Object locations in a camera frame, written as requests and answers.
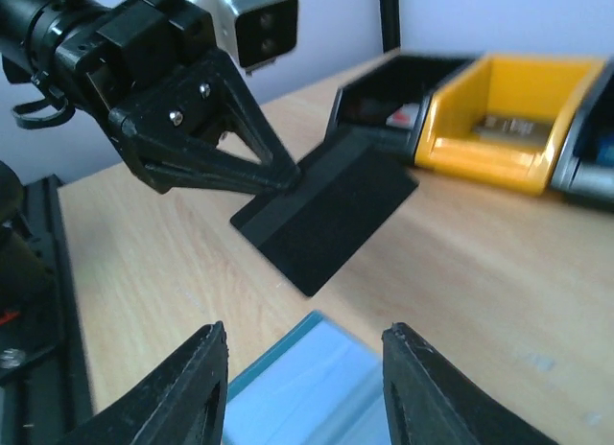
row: black plastic card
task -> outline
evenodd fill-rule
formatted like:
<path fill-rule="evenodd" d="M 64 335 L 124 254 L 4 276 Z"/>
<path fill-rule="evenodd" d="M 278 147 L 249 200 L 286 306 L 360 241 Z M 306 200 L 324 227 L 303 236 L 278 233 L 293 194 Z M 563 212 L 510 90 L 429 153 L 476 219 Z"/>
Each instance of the black plastic card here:
<path fill-rule="evenodd" d="M 300 162 L 300 184 L 256 196 L 230 222 L 301 292 L 313 296 L 417 187 L 405 169 L 339 129 Z"/>

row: wooden tabletop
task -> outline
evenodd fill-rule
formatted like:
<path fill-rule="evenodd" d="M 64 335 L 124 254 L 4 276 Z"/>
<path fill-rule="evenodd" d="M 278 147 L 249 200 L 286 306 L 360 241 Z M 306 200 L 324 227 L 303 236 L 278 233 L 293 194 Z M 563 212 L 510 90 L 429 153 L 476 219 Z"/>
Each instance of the wooden tabletop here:
<path fill-rule="evenodd" d="M 340 83 L 372 64 L 264 107 L 296 159 Z M 552 438 L 614 443 L 614 217 L 414 174 L 416 192 L 313 299 L 229 224 L 247 196 L 160 196 L 123 165 L 62 188 L 96 410 L 205 323 L 224 322 L 233 378 L 319 309 L 380 352 L 407 322 Z"/>

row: camera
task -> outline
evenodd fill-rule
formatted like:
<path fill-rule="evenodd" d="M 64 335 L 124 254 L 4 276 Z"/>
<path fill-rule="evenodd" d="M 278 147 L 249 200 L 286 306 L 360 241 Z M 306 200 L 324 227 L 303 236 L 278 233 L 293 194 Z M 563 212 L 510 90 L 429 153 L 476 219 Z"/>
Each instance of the camera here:
<path fill-rule="evenodd" d="M 296 47 L 298 0 L 189 0 L 213 17 L 218 47 L 248 74 Z"/>

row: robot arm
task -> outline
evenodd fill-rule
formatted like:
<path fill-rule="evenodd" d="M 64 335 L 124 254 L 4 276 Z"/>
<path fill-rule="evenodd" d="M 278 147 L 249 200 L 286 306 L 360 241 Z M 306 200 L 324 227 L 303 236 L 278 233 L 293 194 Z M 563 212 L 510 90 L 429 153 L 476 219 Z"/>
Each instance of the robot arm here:
<path fill-rule="evenodd" d="M 56 127 L 81 109 L 159 193 L 293 187 L 300 171 L 230 55 L 251 72 L 293 50 L 297 0 L 195 1 L 0 0 L 4 73 L 43 96 L 13 109 L 17 124 Z M 218 150 L 226 131 L 261 163 Z"/>

